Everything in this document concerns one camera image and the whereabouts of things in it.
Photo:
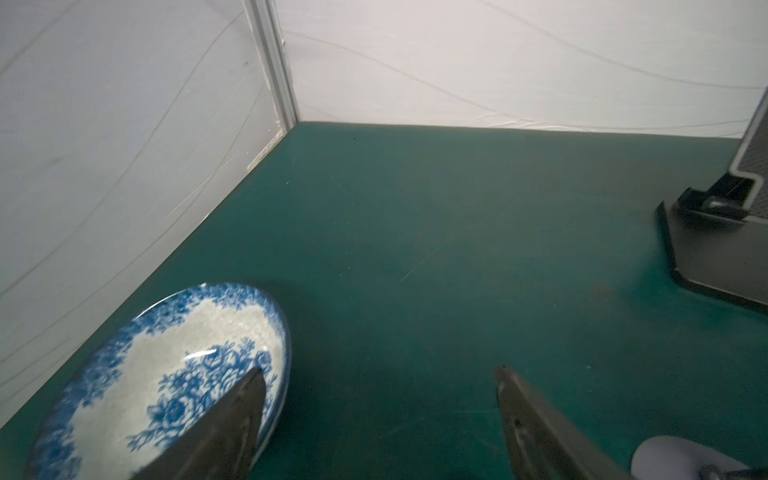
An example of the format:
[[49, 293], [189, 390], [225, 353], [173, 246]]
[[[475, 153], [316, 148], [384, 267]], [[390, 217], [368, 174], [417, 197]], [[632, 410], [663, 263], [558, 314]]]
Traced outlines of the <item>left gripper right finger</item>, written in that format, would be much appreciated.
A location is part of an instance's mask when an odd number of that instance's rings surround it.
[[524, 377], [507, 366], [494, 372], [511, 470], [517, 479], [630, 479], [556, 410]]

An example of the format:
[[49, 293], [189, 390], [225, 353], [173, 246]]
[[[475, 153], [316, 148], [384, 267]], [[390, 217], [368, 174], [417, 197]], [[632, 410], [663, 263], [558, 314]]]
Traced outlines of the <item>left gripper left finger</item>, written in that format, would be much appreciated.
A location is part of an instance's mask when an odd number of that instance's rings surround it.
[[255, 457], [265, 399], [263, 373], [253, 368], [133, 478], [245, 479]]

